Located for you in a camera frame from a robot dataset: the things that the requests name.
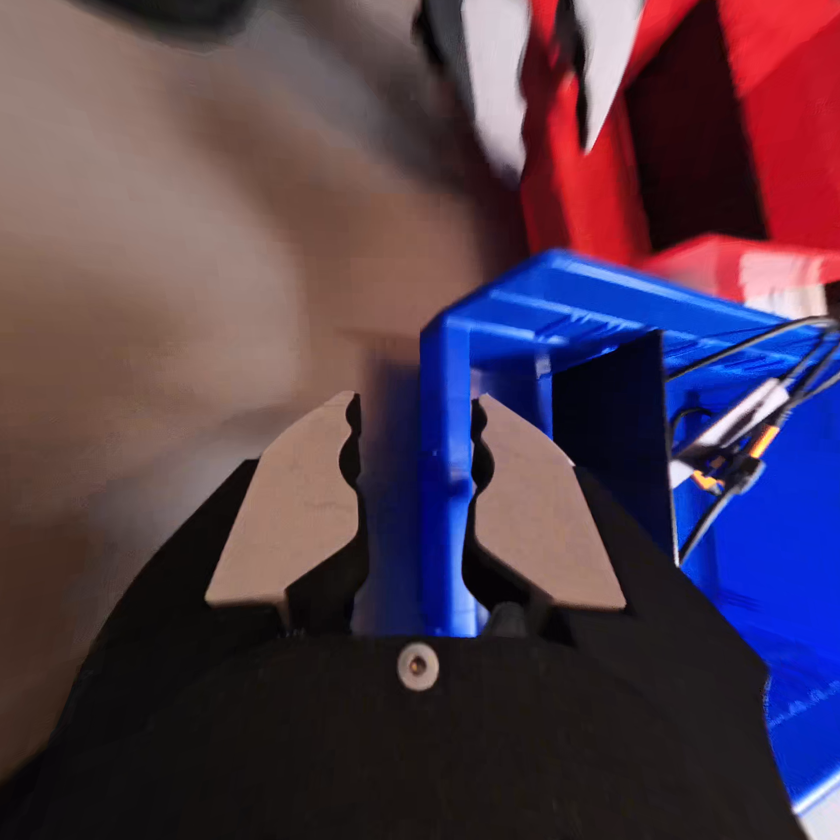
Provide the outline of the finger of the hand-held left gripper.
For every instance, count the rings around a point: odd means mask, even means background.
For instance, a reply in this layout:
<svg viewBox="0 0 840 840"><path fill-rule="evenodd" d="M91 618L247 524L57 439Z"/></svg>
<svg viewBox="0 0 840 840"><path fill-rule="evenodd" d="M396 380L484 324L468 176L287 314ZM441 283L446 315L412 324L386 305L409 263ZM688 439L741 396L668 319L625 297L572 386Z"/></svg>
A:
<svg viewBox="0 0 840 840"><path fill-rule="evenodd" d="M591 153L610 113L634 50L645 1L575 1L574 71L579 142Z"/></svg>
<svg viewBox="0 0 840 840"><path fill-rule="evenodd" d="M521 71L530 34L529 2L464 1L460 12L479 145L501 179L520 179L526 162Z"/></svg>

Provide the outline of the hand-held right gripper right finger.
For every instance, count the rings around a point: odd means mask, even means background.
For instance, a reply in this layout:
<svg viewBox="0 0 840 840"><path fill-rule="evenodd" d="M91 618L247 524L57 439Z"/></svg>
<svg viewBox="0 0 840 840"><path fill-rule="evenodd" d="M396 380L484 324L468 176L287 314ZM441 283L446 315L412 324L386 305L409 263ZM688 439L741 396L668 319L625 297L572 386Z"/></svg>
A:
<svg viewBox="0 0 840 840"><path fill-rule="evenodd" d="M488 394L472 402L470 440L470 593L489 611L501 602L622 611L627 599L562 448Z"/></svg>

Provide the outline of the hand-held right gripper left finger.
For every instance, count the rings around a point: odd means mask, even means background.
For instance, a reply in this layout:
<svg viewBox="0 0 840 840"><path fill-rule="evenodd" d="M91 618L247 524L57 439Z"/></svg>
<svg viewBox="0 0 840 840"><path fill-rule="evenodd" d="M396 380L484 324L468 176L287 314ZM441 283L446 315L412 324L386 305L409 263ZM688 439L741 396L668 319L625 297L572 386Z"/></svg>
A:
<svg viewBox="0 0 840 840"><path fill-rule="evenodd" d="M361 399L340 392L264 450L206 588L210 606L340 607L368 573Z"/></svg>

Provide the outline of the red plastic bin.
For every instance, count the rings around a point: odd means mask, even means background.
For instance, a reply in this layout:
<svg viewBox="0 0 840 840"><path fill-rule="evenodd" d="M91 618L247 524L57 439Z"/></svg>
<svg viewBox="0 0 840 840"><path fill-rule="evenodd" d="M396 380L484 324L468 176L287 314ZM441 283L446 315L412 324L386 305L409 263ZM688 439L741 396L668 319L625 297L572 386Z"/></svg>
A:
<svg viewBox="0 0 840 840"><path fill-rule="evenodd" d="M790 319L838 284L838 2L640 8L609 113L529 2L519 189L531 252L569 249Z"/></svg>

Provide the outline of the blue plastic bin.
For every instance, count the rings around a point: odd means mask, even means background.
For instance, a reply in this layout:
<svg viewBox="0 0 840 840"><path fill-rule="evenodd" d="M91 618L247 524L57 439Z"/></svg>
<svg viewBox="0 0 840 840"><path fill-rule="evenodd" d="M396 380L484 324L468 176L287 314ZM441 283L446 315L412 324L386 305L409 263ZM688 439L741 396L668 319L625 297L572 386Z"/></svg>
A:
<svg viewBox="0 0 840 840"><path fill-rule="evenodd" d="M668 425L715 415L820 339L803 326L671 380L782 322L738 302L569 251L530 259L441 311L421 334L423 614L432 635L471 637L480 609L461 573L473 491L473 385L552 437L552 375L647 332L663 333ZM701 430L685 417L670 442ZM770 667L766 721L794 811L838 787L838 385L794 409L768 469L713 524L683 566ZM706 503L673 491L677 547Z"/></svg>

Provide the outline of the black bin divider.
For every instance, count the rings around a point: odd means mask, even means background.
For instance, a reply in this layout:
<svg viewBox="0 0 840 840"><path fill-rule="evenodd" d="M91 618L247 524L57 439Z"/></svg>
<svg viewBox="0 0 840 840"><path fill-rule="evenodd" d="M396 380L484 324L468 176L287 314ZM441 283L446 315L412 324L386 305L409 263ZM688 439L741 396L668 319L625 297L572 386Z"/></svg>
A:
<svg viewBox="0 0 840 840"><path fill-rule="evenodd" d="M552 437L576 466L610 492L675 568L663 333L646 332L554 373Z"/></svg>

